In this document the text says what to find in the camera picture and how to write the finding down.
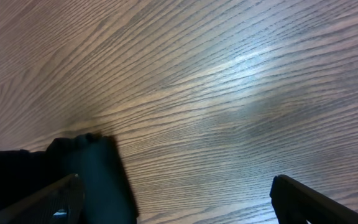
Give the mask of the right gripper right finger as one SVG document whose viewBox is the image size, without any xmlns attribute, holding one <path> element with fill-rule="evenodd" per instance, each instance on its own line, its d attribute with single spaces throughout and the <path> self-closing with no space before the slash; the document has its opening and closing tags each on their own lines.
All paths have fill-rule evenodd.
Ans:
<svg viewBox="0 0 358 224">
<path fill-rule="evenodd" d="M 279 224 L 358 224 L 358 213 L 287 175 L 273 178 L 270 198 Z"/>
</svg>

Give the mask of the black polo shirt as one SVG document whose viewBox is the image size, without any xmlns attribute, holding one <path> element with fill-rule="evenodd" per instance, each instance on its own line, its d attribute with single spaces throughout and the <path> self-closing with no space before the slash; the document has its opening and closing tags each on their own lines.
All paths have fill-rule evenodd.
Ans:
<svg viewBox="0 0 358 224">
<path fill-rule="evenodd" d="M 91 133 L 56 138 L 45 151 L 0 151 L 0 211 L 70 174 L 85 187 L 82 223 L 137 223 L 115 138 Z"/>
</svg>

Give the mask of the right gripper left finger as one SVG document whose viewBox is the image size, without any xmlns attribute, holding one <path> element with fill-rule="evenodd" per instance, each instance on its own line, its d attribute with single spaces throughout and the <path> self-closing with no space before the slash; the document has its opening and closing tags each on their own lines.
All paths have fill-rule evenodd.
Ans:
<svg viewBox="0 0 358 224">
<path fill-rule="evenodd" d="M 81 179 L 70 174 L 0 210 L 0 224 L 76 224 L 84 199 Z"/>
</svg>

